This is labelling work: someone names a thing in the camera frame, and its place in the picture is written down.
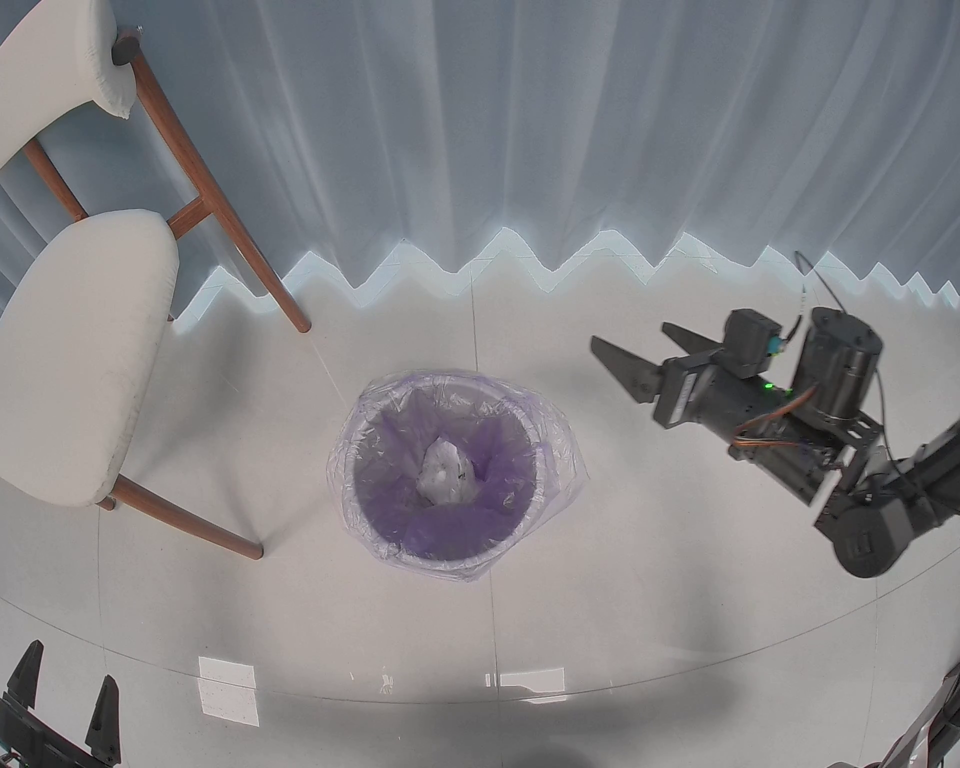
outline curtain fold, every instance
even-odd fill
[[[5,36],[33,5],[0,7]],[[960,286],[960,9],[951,0],[113,0],[282,275],[361,284],[401,239],[454,272],[501,227],[555,269],[601,229],[656,264],[683,232]],[[90,212],[193,196],[136,109],[40,140]],[[68,223],[0,171],[0,302]],[[175,309],[218,265],[181,241]]]

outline floor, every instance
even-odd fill
[[[661,321],[719,336],[741,306],[790,325],[796,271],[691,250],[652,274],[599,250],[558,282],[488,249],[442,277],[418,253],[358,292],[305,261],[288,281],[309,334],[269,300],[211,285],[164,338],[124,473],[263,540],[262,561],[124,507],[58,509],[0,484],[0,674],[40,638],[37,712],[78,743],[112,675],[135,768],[881,759],[960,660],[960,524],[854,579],[811,510],[705,430],[662,431],[588,354],[596,333],[661,359],[676,353]],[[960,311],[824,273],[885,341],[890,436],[909,453],[960,412]],[[828,300],[807,285],[807,309]],[[787,384],[798,351],[774,381]],[[551,398],[590,475],[469,584],[377,562],[324,478],[368,381],[437,367]]]

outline gray curtain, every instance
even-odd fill
[[[953,0],[113,7],[282,275],[313,251],[358,285],[401,238],[456,271],[509,227],[550,268],[601,229],[653,263],[688,231],[960,286]],[[40,139],[91,212],[192,196],[140,110]],[[67,218],[22,156],[0,186],[2,299]],[[211,222],[184,238],[175,307],[234,256]]]

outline trash bin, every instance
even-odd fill
[[[568,506],[586,478],[552,403],[460,371],[374,381],[327,464],[348,531],[375,557],[461,581]]]

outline trash bag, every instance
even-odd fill
[[[348,531],[376,558],[458,581],[485,573],[587,479],[552,403],[461,371],[372,382],[326,473]]]

